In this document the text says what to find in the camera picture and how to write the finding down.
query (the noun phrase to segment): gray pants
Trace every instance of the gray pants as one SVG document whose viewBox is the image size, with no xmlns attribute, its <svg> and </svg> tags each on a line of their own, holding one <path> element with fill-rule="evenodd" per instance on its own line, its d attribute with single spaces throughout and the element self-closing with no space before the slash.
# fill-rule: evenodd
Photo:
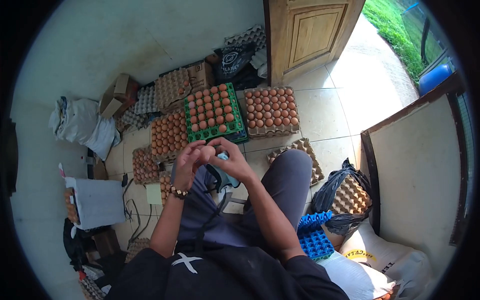
<svg viewBox="0 0 480 300">
<path fill-rule="evenodd" d="M 173 166 L 172 179 L 175 178 Z M 312 176 L 312 160 L 303 151 L 291 149 L 278 156 L 262 178 L 262 184 L 280 210 L 297 230 L 302 216 Z M 198 169 L 190 195 L 185 199 L 178 241 L 195 239 L 200 227 L 215 213 L 217 206 L 207 190 L 215 178 L 205 166 Z M 216 216 L 207 226 L 204 240 L 237 247 L 266 248 L 250 202 L 244 209 L 243 219 L 237 224 Z"/>
</svg>

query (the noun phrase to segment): door panel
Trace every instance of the door panel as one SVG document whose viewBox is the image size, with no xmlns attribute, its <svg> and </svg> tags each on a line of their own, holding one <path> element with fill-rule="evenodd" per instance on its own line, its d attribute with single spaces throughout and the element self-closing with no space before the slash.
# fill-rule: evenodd
<svg viewBox="0 0 480 300">
<path fill-rule="evenodd" d="M 268 0 L 269 84 L 287 84 L 338 58 L 365 0 Z"/>
</svg>

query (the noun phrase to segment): white x print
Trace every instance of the white x print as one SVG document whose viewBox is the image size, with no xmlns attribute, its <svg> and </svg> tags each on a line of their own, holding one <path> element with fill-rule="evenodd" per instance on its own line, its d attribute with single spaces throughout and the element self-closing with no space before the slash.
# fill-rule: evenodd
<svg viewBox="0 0 480 300">
<path fill-rule="evenodd" d="M 198 274 L 198 272 L 192 267 L 192 264 L 190 262 L 192 261 L 196 261 L 196 260 L 199 260 L 199 259 L 203 259 L 201 257 L 187 257 L 185 254 L 179 252 L 178 253 L 180 255 L 180 259 L 177 259 L 176 261 L 172 262 L 172 265 L 176 265 L 176 264 L 181 264 L 181 263 L 185 263 L 185 265 L 187 266 L 187 269 L 194 273 L 194 274 Z"/>
</svg>

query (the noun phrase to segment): black plastic bag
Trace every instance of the black plastic bag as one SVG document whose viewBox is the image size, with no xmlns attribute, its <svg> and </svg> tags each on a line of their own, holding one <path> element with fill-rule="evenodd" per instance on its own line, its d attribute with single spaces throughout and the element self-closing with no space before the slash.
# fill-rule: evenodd
<svg viewBox="0 0 480 300">
<path fill-rule="evenodd" d="M 342 163 L 342 169 L 332 171 L 328 175 L 328 181 L 315 193 L 312 200 L 312 210 L 317 213 L 328 211 L 333 204 L 335 193 L 347 175 L 351 175 L 363 188 L 363 190 L 371 197 L 372 188 L 370 183 L 360 170 L 355 170 L 350 161 L 345 159 Z M 361 221 L 368 218 L 368 213 L 371 208 L 367 209 L 365 214 L 339 214 L 334 215 L 325 223 L 328 231 L 338 234 L 346 235 L 357 228 Z"/>
</svg>

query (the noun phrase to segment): green plastic egg tray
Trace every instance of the green plastic egg tray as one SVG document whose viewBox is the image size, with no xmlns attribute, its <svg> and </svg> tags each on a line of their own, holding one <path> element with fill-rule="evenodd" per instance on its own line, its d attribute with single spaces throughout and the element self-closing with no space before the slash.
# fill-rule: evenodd
<svg viewBox="0 0 480 300">
<path fill-rule="evenodd" d="M 218 130 L 218 127 L 220 125 L 218 124 L 215 124 L 214 127 L 207 127 L 206 129 L 199 129 L 199 131 L 197 132 L 193 132 L 192 131 L 192 123 L 190 122 L 190 108 L 188 107 L 188 99 L 185 98 L 183 101 L 184 101 L 184 104 L 185 104 L 185 114 L 187 115 L 187 135 L 188 135 L 188 142 L 191 143 L 191 142 L 195 142 L 195 141 L 199 141 L 199 140 L 211 140 L 211 139 L 214 139 L 216 137 L 220 137 L 220 136 L 224 136 L 224 135 L 228 135 L 228 134 L 231 134 L 231 133 L 235 133 L 235 132 L 241 132 L 241 131 L 244 131 L 245 130 L 245 126 L 243 125 L 243 120 L 242 120 L 242 117 L 241 117 L 241 113 L 240 113 L 240 107 L 239 107 L 239 104 L 238 104 L 238 101 L 237 101 L 237 97 L 236 97 L 236 94 L 235 94 L 235 90 L 233 88 L 233 84 L 232 83 L 225 83 L 225 85 L 227 86 L 227 92 L 228 92 L 228 98 L 230 99 L 230 106 L 232 107 L 232 114 L 233 114 L 233 121 L 232 122 L 227 122 L 225 121 L 224 124 L 226 125 L 227 127 L 227 131 L 225 132 L 220 132 Z"/>
</svg>

